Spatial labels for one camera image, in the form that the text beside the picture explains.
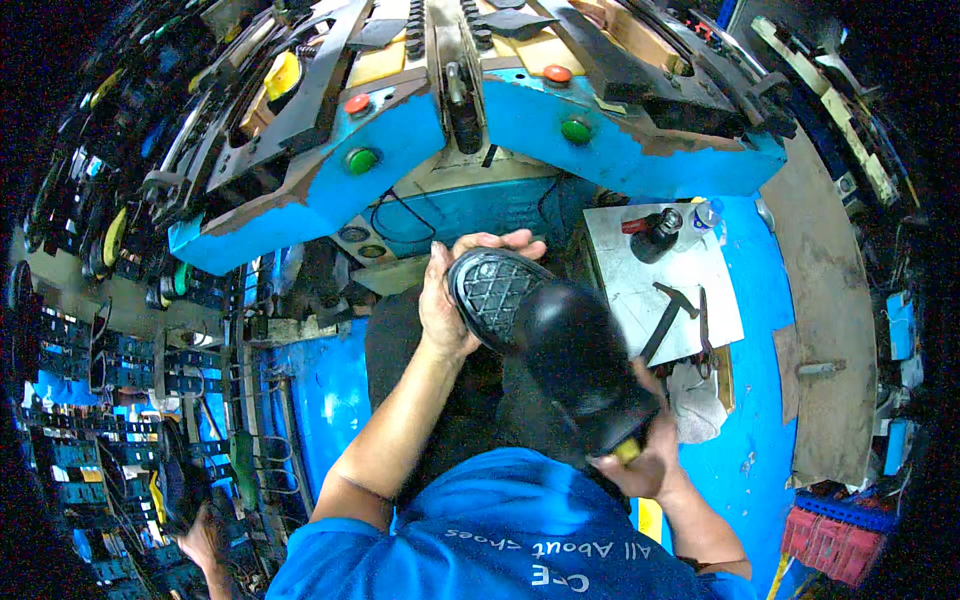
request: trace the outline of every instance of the plastic crate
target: plastic crate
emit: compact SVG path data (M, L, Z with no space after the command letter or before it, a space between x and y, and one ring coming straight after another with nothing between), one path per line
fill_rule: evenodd
M873 567L886 536L794 507L786 520L780 552L830 579L859 586Z
M841 502L833 498L822 498L810 492L797 492L794 504L811 513L829 516L832 519L843 521L850 525L856 525L857 527L884 534L893 532L894 527L897 525L897 516L894 513L884 512L879 509L865 509L851 502Z

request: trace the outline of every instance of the green button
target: green button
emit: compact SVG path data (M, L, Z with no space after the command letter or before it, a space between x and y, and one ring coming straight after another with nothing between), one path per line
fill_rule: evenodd
M354 150L347 157L347 168L353 175L363 175L376 164L376 155L366 148Z
M562 133L568 141L577 145L586 144L590 141L591 137L590 128L575 119L564 121L564 123L560 125L560 133Z

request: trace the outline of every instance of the left hand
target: left hand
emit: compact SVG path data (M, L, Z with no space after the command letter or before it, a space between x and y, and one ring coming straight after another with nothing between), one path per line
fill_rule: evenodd
M532 242L530 229L519 229L506 235L473 233L465 235L448 250L440 242L430 248L430 263L423 277L423 292L420 294L420 323L423 325L421 346L428 347L438 356L463 359L480 348L480 340L467 330L446 284L446 272L453 261L472 249L509 248L537 260L546 252L543 242Z

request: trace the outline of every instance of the white cloth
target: white cloth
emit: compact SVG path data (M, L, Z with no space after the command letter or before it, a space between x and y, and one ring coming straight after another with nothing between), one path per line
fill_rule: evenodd
M694 365L679 363L666 378L666 389L681 444L699 444L720 435L727 410L717 397L715 376L704 379Z

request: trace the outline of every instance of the red button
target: red button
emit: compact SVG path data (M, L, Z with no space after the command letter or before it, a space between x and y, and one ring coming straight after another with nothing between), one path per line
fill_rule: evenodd
M570 69L564 66L549 64L543 67L543 77L556 84L565 84L573 77L573 73L570 73Z
M370 105L370 96L368 94L357 94L344 104L344 110L347 114L359 114Z

